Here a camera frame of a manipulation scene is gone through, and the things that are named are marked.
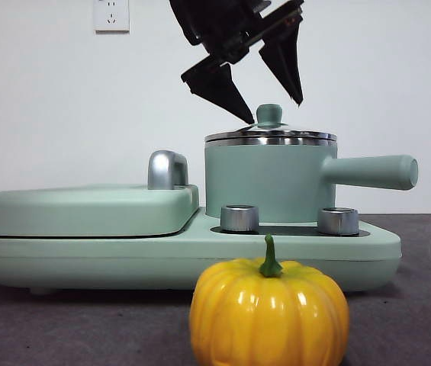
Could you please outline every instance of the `lid knob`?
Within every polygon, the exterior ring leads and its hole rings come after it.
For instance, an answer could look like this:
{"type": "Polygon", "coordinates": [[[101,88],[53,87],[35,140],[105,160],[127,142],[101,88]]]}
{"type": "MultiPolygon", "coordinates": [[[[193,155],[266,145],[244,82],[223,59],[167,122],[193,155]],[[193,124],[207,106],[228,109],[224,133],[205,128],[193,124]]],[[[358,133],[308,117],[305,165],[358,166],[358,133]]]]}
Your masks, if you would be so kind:
{"type": "Polygon", "coordinates": [[[258,125],[264,127],[281,126],[283,110],[279,104],[261,104],[257,111],[258,125]]]}

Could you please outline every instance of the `electrical socket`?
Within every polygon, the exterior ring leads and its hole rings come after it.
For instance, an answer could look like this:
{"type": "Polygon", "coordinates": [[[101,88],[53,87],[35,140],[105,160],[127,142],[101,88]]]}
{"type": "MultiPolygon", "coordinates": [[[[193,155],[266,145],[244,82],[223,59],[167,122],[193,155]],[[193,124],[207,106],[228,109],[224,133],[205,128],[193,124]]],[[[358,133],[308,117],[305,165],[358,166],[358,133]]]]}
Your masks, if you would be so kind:
{"type": "Polygon", "coordinates": [[[129,0],[94,0],[97,32],[130,31],[129,0]]]}

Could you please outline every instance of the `green stem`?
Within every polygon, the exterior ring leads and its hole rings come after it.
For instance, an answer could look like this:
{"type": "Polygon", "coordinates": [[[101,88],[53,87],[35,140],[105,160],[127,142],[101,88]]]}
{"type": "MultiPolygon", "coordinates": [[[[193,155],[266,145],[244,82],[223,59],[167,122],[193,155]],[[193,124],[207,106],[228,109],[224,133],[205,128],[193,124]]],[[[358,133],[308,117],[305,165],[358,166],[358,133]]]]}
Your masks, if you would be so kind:
{"type": "Polygon", "coordinates": [[[266,258],[259,267],[259,272],[264,277],[280,277],[283,267],[280,266],[275,257],[275,241],[270,234],[266,235],[264,240],[266,241],[266,258]]]}

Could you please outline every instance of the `gray mat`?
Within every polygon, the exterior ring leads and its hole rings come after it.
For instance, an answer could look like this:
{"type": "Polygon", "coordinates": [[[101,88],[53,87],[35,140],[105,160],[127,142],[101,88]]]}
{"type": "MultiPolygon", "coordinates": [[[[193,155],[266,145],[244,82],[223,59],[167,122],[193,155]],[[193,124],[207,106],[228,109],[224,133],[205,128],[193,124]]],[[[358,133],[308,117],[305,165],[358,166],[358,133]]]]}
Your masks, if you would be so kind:
{"type": "MultiPolygon", "coordinates": [[[[431,365],[431,215],[362,215],[397,233],[404,258],[392,283],[347,294],[342,366],[431,365]]],[[[0,286],[0,366],[196,365],[190,291],[62,291],[33,297],[0,286]]]]}

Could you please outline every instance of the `cooking pot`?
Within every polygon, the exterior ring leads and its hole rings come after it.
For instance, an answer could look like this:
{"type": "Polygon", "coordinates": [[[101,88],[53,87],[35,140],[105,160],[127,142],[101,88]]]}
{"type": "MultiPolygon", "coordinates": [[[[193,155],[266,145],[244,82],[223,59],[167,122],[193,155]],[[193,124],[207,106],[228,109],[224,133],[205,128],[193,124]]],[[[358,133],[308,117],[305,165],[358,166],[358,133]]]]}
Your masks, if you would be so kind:
{"type": "Polygon", "coordinates": [[[259,208],[262,223],[317,221],[334,207],[336,184],[409,190],[418,179],[408,155],[337,158],[330,133],[293,130],[277,104],[261,105],[257,124],[205,138],[207,215],[228,204],[259,208]]]}

